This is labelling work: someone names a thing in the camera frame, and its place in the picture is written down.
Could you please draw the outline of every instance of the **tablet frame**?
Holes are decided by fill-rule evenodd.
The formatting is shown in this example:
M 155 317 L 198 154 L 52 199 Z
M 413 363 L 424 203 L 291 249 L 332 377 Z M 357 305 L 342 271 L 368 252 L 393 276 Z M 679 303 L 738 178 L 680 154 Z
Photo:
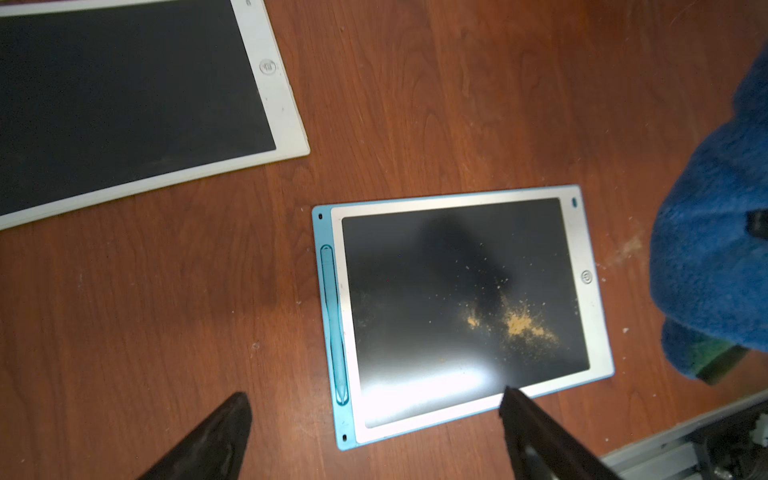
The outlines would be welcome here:
M 0 19 L 23 15 L 77 12 L 99 8 L 183 1 L 68 0 L 64 2 L 0 5 Z M 230 0 L 230 3 L 253 71 L 254 81 L 259 89 L 261 102 L 275 142 L 275 150 L 177 170 L 0 215 L 0 230 L 148 190 L 309 154 L 310 145 L 293 98 L 293 91 L 288 83 L 283 59 L 280 57 L 280 51 L 277 48 L 277 41 L 263 0 Z M 269 73 L 263 73 L 260 64 L 262 61 L 269 60 L 274 63 L 275 68 Z
M 445 409 L 439 409 L 407 419 L 368 428 L 362 414 L 360 401 L 359 370 L 349 299 L 349 284 L 346 271 L 346 256 L 342 220 L 346 217 L 393 214 L 417 210 L 435 210 L 442 208 L 468 207 L 473 205 L 500 204 L 527 200 L 557 198 L 560 200 L 563 224 L 571 258 L 574 286 L 578 298 L 584 341 L 589 358 L 589 369 L 572 373 L 521 388 L 529 397 L 536 397 L 579 386 L 614 374 L 614 362 L 611 345 L 608 340 L 605 317 L 600 296 L 600 281 L 594 264 L 584 202 L 578 185 L 561 187 L 530 188 L 524 190 L 506 190 L 478 194 L 459 194 L 440 197 L 408 198 L 384 200 L 354 204 L 321 205 L 313 209 L 315 246 L 320 278 L 320 299 L 323 306 L 323 328 L 326 335 L 326 354 L 331 383 L 334 422 L 336 425 L 336 444 L 339 449 L 347 450 L 370 442 L 377 442 L 395 435 L 438 425 L 468 415 L 497 409 L 502 400 L 502 392 L 471 402 L 462 403 Z M 333 248 L 336 288 L 339 297 L 339 310 L 345 355 L 349 401 L 340 405 L 334 394 L 333 363 L 329 331 L 329 314 L 326 307 L 323 271 L 320 249 L 325 245 Z

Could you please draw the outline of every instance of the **yellow powder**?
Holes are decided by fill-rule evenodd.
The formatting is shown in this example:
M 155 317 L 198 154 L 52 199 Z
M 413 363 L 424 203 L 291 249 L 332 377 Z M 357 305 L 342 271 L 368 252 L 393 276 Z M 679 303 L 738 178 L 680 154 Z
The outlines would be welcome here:
M 517 311 L 509 310 L 504 323 L 507 326 L 507 335 L 510 339 L 521 336 L 536 336 L 546 340 L 557 341 L 557 337 L 552 332 L 534 324 L 531 311 L 525 305 Z

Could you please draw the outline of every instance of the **wooden surface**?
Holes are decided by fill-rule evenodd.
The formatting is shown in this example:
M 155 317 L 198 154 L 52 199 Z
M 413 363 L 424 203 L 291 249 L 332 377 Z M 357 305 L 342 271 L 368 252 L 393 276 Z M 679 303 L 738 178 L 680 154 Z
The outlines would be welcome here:
M 765 2 L 266 3 L 310 156 L 0 232 L 0 477 L 134 478 L 243 390 L 241 478 L 511 478 L 495 412 L 336 448 L 316 204 L 580 184 L 617 372 L 537 402 L 597 454 L 768 387 L 675 373 L 647 273 Z

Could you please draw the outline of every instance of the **white tablet border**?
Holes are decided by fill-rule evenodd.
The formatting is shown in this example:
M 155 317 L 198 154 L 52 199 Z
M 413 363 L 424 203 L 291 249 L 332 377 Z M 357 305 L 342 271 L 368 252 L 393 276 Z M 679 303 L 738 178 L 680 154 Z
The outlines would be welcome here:
M 183 2 L 184 0 L 70 0 L 0 5 L 0 18 L 167 1 Z M 277 41 L 263 0 L 230 0 L 230 2 L 237 18 L 253 77 L 259 88 L 266 118 L 270 124 L 275 150 L 144 178 L 0 215 L 0 230 L 168 185 L 309 154 L 310 145 L 293 99 L 293 92 L 288 83 L 283 59 L 277 49 Z M 276 69 L 273 73 L 262 73 L 259 65 L 263 60 L 271 60 L 275 64 Z
M 339 306 L 342 316 L 343 339 L 345 344 L 347 373 L 349 377 L 349 397 L 353 410 L 356 441 L 359 444 L 373 442 L 404 432 L 410 432 L 441 422 L 447 422 L 448 420 L 458 419 L 474 413 L 498 408 L 502 400 L 502 394 L 462 403 L 446 409 L 413 416 L 408 419 L 387 423 L 373 428 L 366 427 L 364 415 L 360 414 L 360 410 L 362 409 L 358 403 L 362 399 L 362 393 L 357 365 L 352 307 L 349 300 L 349 281 L 346 270 L 342 219 L 345 217 L 467 207 L 470 205 L 501 204 L 546 198 L 558 198 L 560 200 L 590 368 L 589 370 L 576 372 L 546 382 L 526 386 L 521 389 L 526 395 L 535 397 L 557 392 L 558 390 L 583 383 L 592 382 L 614 374 L 611 346 L 608 342 L 605 317 L 600 298 L 600 280 L 594 265 L 587 219 L 584 215 L 583 201 L 581 199 L 581 189 L 579 189 L 578 186 L 569 185 L 564 187 L 491 192 L 487 194 L 394 200 L 377 204 L 334 207 L 331 210 L 333 243 L 336 250 L 336 268 L 339 279 Z

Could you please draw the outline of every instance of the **blue tablet border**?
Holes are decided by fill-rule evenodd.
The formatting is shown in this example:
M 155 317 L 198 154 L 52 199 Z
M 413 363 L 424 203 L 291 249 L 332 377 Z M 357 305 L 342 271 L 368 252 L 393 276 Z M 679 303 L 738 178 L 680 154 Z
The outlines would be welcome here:
M 538 187 L 538 188 L 519 188 L 514 190 L 491 190 L 491 191 L 485 191 L 485 192 L 477 192 L 472 194 L 453 194 L 453 195 L 432 195 L 429 197 L 410 197 L 410 198 L 396 198 L 391 200 L 374 200 L 374 201 L 366 201 L 366 202 L 351 202 L 347 204 L 329 204 L 329 205 L 318 205 L 317 207 L 314 207 L 312 209 L 312 225 L 315 235 L 315 256 L 316 256 L 316 262 L 317 262 L 317 278 L 319 282 L 319 290 L 320 290 L 320 308 L 323 312 L 323 333 L 325 334 L 325 340 L 326 340 L 326 360 L 328 362 L 328 377 L 330 381 L 330 399 L 331 404 L 333 406 L 333 424 L 334 424 L 334 431 L 336 433 L 336 445 L 339 447 L 339 450 L 346 451 L 350 449 L 357 448 L 361 445 L 366 445 L 367 443 L 375 443 L 380 442 L 382 440 L 390 439 L 392 437 L 400 436 L 405 433 L 410 432 L 416 432 L 421 429 L 429 428 L 435 425 L 440 425 L 442 423 L 446 422 L 452 422 L 453 420 L 458 420 L 459 418 L 465 418 L 467 416 L 477 415 L 478 413 L 483 412 L 489 412 L 491 410 L 496 410 L 496 408 L 483 410 L 482 412 L 474 412 L 469 415 L 464 415 L 462 417 L 457 417 L 454 419 L 445 420 L 444 422 L 437 422 L 431 425 L 428 425 L 426 427 L 421 427 L 418 429 L 409 430 L 407 432 L 399 432 L 396 435 L 390 435 L 381 439 L 376 439 L 371 442 L 367 443 L 358 443 L 356 440 L 355 435 L 355 422 L 354 422 L 354 415 L 352 411 L 352 400 L 351 398 L 348 399 L 348 401 L 341 405 L 339 402 L 336 401 L 336 382 L 334 379 L 334 369 L 333 369 L 333 361 L 331 357 L 331 332 L 330 332 L 330 323 L 329 323 L 329 314 L 328 314 L 328 308 L 326 303 L 326 288 L 325 283 L 323 280 L 323 265 L 322 260 L 320 258 L 320 250 L 325 245 L 328 245 L 333 250 L 333 264 L 334 264 L 334 275 L 333 278 L 336 281 L 336 292 L 339 291 L 339 285 L 338 285 L 338 276 L 336 275 L 336 246 L 333 242 L 333 225 L 331 222 L 331 210 L 335 207 L 352 207 L 357 205 L 371 205 L 371 204 L 390 204 L 394 202 L 406 202 L 406 201 L 414 201 L 414 200 L 431 200 L 431 199 L 437 199 L 437 198 L 455 198 L 455 197 L 477 197 L 481 195 L 488 195 L 488 194 L 499 194 L 499 193 L 506 193 L 506 192 L 520 192 L 520 191 L 546 191 L 546 190 L 554 190 L 559 191 L 563 187 L 576 187 L 579 189 L 579 197 L 583 198 L 581 196 L 581 188 L 578 185 L 557 185 L 553 187 Z M 586 221 L 586 210 L 582 209 L 584 211 L 584 221 Z M 342 336 L 342 345 L 345 352 L 345 360 L 344 365 L 346 366 L 346 344 L 343 341 Z M 587 383 L 597 382 L 598 380 L 610 378 L 613 376 L 613 373 L 602 376 L 596 379 L 588 380 L 587 382 L 578 383 L 575 385 L 571 385 L 569 387 L 566 387 L 565 389 L 572 389 L 574 387 L 585 385 Z M 347 374 L 346 379 L 347 385 L 349 385 L 349 375 Z M 557 390 L 555 392 L 549 392 L 547 395 L 551 393 L 560 392 L 563 389 Z

